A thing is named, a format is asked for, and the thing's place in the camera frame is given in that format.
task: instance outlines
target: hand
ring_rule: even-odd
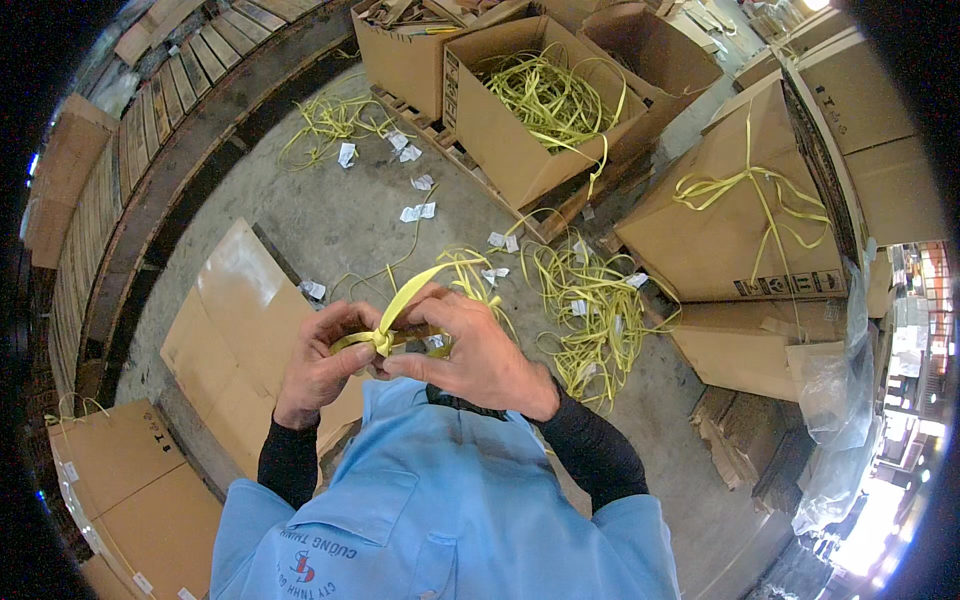
[[[370,342],[332,355],[330,346],[350,333],[375,329],[381,316],[366,302],[337,300],[303,320],[276,399],[276,424],[288,429],[317,425],[320,409],[337,399],[347,379],[372,363],[376,355]]]
[[[515,410],[539,421],[557,414],[560,397],[550,371],[527,360],[484,303],[432,283],[397,319],[401,328],[424,323],[453,337],[449,358],[399,354],[383,361],[385,372],[432,383],[481,408]]]

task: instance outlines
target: light blue shirt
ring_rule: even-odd
[[[294,511],[230,485],[212,599],[680,597],[655,497],[587,520],[519,415],[427,404],[412,379],[363,389],[363,429],[326,492]]]

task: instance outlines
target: forearm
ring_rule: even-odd
[[[288,429],[271,419],[256,481],[294,509],[309,501],[317,487],[317,426]]]
[[[560,408],[547,422],[533,421],[561,464],[590,495],[593,511],[614,500],[649,493],[643,463],[611,425],[557,385]]]

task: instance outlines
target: person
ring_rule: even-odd
[[[679,598],[643,464],[606,420],[528,360],[491,310],[429,284],[395,322],[442,327],[447,360],[383,359],[338,339],[379,324],[364,302],[304,321],[257,483],[228,489],[210,598]],[[369,366],[360,433],[317,485],[320,409]],[[590,496],[565,499],[531,423]]]

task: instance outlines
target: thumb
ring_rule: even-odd
[[[431,358],[424,354],[399,354],[388,356],[383,361],[383,370],[393,376],[402,375],[426,381],[444,390],[449,388],[453,366],[445,360]]]
[[[376,348],[373,347],[373,343],[364,342],[347,346],[328,360],[335,377],[339,379],[360,371],[373,361],[374,356],[376,356]]]

